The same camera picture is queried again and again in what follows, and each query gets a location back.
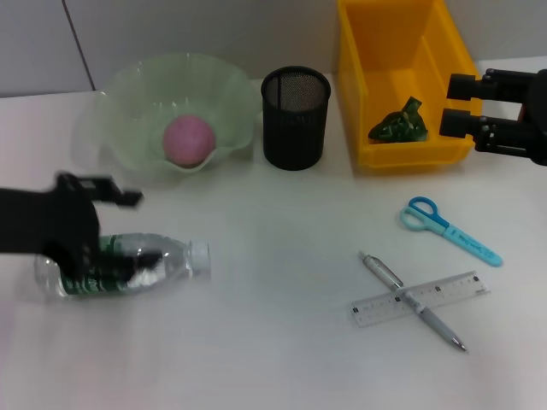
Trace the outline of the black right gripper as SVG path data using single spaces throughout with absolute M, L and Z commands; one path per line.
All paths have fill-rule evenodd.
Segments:
M 454 100 L 499 101 L 523 103 L 528 122 L 533 128 L 529 144 L 529 125 L 472 115 L 469 111 L 445 108 L 439 134 L 445 137 L 471 136 L 474 149 L 487 153 L 528 153 L 530 159 L 546 166 L 546 70 L 524 73 L 489 68 L 481 79 L 473 75 L 453 73 L 447 97 Z

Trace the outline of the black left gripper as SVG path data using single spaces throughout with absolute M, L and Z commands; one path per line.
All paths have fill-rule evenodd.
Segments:
M 100 251 L 97 256 L 99 223 L 94 203 L 136 208 L 143 199 L 139 190 L 112 187 L 111 178 L 71 173 L 58 174 L 48 190 L 2 188 L 1 252 L 47 256 L 71 278 L 81 277 L 91 267 L 93 278 L 128 282 L 137 273 L 154 269 L 162 253 Z

